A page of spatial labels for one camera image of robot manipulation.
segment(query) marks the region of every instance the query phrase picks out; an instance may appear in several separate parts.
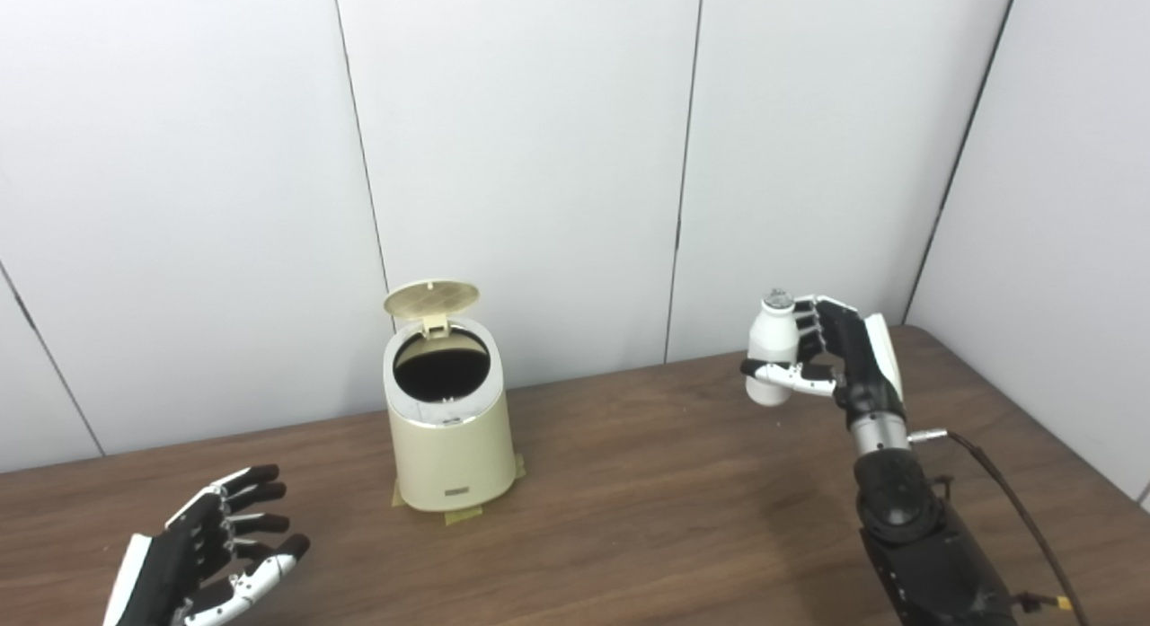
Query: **white plastic bottle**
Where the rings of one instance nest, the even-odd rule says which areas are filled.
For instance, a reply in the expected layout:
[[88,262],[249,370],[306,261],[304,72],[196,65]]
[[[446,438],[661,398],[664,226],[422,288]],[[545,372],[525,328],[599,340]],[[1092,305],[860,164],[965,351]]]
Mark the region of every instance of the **white plastic bottle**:
[[[762,299],[762,308],[751,325],[749,359],[793,364],[798,357],[798,327],[795,325],[795,299],[781,289],[773,289]],[[788,400],[791,390],[746,377],[746,394],[757,404],[777,406]]]

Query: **lid hinge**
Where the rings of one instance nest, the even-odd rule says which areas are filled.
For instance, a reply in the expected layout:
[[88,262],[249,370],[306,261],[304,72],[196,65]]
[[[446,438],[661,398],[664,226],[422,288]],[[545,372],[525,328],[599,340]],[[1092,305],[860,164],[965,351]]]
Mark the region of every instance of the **lid hinge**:
[[448,334],[451,326],[447,325],[447,314],[423,316],[423,338],[444,338]]

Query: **white wall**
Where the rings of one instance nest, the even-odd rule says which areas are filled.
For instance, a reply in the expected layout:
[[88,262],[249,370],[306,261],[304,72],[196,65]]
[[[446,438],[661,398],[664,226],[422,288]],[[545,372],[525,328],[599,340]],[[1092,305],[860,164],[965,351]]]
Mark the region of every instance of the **white wall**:
[[[664,360],[700,1],[338,2],[0,0],[0,259],[107,450],[382,407],[386,281],[512,385]],[[1003,5],[703,0],[670,358],[900,310]]]
[[1015,0],[910,322],[1130,496],[1150,480],[1150,0]]
[[698,0],[339,0],[392,287],[511,385],[662,361]]
[[668,357],[772,287],[898,322],[1007,0],[704,0]]
[[0,0],[0,259],[108,451],[383,405],[335,0]]
[[0,471],[100,455],[0,275]]

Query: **robotic hand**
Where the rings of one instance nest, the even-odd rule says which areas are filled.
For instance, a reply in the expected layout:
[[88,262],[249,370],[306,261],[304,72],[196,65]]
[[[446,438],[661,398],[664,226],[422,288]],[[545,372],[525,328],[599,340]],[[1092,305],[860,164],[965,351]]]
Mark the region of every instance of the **robotic hand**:
[[[278,548],[239,539],[253,532],[283,533],[282,516],[235,516],[253,503],[283,498],[279,468],[263,465],[216,480],[187,502],[155,536],[133,534],[120,564],[103,626],[218,626],[267,594],[309,547],[302,534]],[[243,573],[200,585],[235,559]]]
[[[822,352],[842,359],[841,373],[811,362]],[[833,397],[845,410],[859,455],[860,535],[903,625],[1017,624],[1002,578],[911,451],[898,361],[882,315],[862,319],[831,298],[792,300],[776,290],[752,327],[750,354],[767,357],[749,358],[741,368],[756,400],[773,405],[797,390]]]

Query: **cable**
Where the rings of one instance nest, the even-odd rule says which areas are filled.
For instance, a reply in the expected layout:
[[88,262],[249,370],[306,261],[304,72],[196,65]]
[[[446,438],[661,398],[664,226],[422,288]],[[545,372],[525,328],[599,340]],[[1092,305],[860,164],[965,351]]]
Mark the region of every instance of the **cable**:
[[1042,532],[1038,529],[1038,525],[1034,522],[1034,518],[1030,516],[1030,512],[1026,511],[1026,507],[1022,506],[1022,501],[1020,501],[1018,495],[1014,494],[1014,490],[1011,489],[1010,483],[1006,482],[1006,479],[1003,476],[1002,472],[998,471],[998,467],[995,466],[995,463],[990,461],[990,458],[981,446],[975,446],[966,437],[961,437],[961,435],[950,430],[946,432],[946,436],[952,438],[954,442],[958,442],[964,449],[969,451],[971,456],[974,457],[980,465],[982,465],[982,468],[987,469],[990,478],[992,478],[994,481],[1002,487],[1003,493],[1006,494],[1006,498],[1010,498],[1010,502],[1014,505],[1014,510],[1018,512],[1018,516],[1022,519],[1022,522],[1026,524],[1026,527],[1030,530],[1030,535],[1034,536],[1034,540],[1037,541],[1043,556],[1046,557],[1046,563],[1050,564],[1050,568],[1053,570],[1055,577],[1058,578],[1058,583],[1061,585],[1063,591],[1066,593],[1066,597],[1071,601],[1071,608],[1074,610],[1074,617],[1078,618],[1078,623],[1080,623],[1080,626],[1090,626],[1090,621],[1086,617],[1086,611],[1082,609],[1082,602],[1079,601],[1078,593],[1075,593],[1074,587],[1071,586],[1071,580],[1066,575],[1066,571],[1063,570],[1063,565],[1058,563],[1058,557],[1055,556],[1055,551],[1050,549],[1050,543],[1046,542],[1046,536],[1042,535]]

